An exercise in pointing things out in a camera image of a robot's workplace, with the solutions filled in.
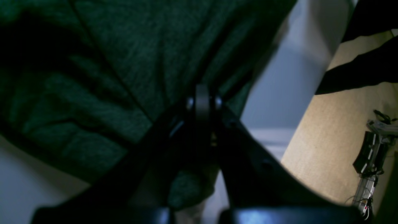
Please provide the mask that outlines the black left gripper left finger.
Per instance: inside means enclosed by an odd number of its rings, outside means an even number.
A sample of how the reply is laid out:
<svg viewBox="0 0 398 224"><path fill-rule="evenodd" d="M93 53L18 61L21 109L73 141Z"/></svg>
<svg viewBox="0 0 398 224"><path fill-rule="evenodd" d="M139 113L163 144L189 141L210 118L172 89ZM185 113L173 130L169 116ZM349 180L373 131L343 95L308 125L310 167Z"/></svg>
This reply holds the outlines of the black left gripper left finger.
<svg viewBox="0 0 398 224"><path fill-rule="evenodd" d="M186 162L207 153L207 86L168 109L138 144L89 189L51 208L33 224L173 224L171 184Z"/></svg>

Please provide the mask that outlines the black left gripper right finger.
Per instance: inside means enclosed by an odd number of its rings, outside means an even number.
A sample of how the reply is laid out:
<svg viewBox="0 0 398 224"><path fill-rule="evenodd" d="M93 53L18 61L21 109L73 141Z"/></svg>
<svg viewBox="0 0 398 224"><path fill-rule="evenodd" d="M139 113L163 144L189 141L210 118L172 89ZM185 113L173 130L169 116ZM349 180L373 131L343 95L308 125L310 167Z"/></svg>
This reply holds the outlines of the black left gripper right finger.
<svg viewBox="0 0 398 224"><path fill-rule="evenodd" d="M354 207L302 185L247 131L220 95L207 89L209 155L222 172L230 207L219 224L361 224Z"/></svg>

